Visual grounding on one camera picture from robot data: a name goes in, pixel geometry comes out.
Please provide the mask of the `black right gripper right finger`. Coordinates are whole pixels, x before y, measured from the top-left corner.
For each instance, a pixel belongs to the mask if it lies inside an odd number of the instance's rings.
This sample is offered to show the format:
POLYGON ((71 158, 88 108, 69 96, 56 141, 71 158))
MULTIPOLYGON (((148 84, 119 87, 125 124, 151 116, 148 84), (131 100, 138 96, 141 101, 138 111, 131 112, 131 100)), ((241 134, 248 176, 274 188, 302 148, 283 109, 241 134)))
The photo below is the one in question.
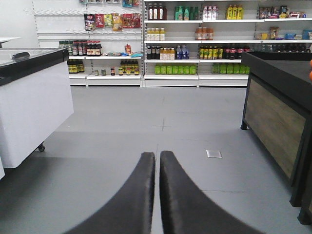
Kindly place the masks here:
POLYGON ((258 234, 207 197, 174 153, 160 153, 159 192, 165 234, 258 234))

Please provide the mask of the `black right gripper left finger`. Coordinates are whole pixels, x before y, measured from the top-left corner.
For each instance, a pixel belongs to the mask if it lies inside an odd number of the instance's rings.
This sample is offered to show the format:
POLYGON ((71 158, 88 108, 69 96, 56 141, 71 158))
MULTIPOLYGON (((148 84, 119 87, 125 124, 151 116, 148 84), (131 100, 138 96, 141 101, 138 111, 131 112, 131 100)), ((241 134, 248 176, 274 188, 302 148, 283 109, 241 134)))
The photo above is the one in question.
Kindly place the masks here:
POLYGON ((144 152, 117 193, 68 234, 149 234, 155 194, 155 154, 144 152))

